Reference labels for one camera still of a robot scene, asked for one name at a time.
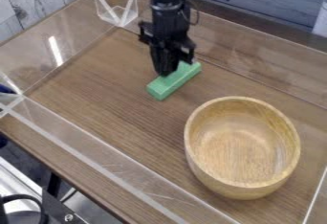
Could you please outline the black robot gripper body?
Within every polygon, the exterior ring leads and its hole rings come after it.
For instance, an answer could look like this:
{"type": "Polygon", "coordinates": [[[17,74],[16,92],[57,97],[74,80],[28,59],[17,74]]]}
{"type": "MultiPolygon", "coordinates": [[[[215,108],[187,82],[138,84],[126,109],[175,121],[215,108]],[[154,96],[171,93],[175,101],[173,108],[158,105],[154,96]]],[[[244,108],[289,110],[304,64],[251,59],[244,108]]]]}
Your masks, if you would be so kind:
{"type": "Polygon", "coordinates": [[[193,41],[188,37],[191,27],[191,5],[179,3],[152,4],[152,21],[141,20],[137,23],[140,34],[138,40],[148,46],[153,45],[163,49],[163,65],[165,65],[167,51],[175,51],[179,62],[188,64],[193,61],[193,41]]]}

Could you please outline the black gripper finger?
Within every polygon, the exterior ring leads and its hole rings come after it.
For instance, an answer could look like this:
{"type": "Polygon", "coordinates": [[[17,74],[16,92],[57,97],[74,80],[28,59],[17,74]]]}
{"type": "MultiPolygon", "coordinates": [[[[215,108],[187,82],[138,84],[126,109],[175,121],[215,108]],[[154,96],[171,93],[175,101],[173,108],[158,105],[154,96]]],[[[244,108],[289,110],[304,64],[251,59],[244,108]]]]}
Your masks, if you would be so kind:
{"type": "Polygon", "coordinates": [[[177,69],[179,55],[175,51],[167,51],[165,54],[165,75],[168,76],[177,69]]]}
{"type": "Polygon", "coordinates": [[[161,48],[149,46],[150,57],[156,73],[161,76],[164,74],[164,51],[161,48]]]}

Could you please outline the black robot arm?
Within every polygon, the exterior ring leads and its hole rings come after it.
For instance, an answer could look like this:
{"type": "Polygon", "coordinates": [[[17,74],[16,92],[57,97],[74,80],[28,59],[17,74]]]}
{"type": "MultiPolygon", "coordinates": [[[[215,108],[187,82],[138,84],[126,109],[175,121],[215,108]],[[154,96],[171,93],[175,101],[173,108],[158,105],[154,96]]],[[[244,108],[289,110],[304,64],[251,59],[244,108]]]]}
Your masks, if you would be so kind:
{"type": "Polygon", "coordinates": [[[191,25],[188,0],[150,0],[152,21],[140,21],[138,41],[149,46],[154,71],[158,76],[171,75],[179,62],[193,63],[195,43],[188,36],[191,25]]]}

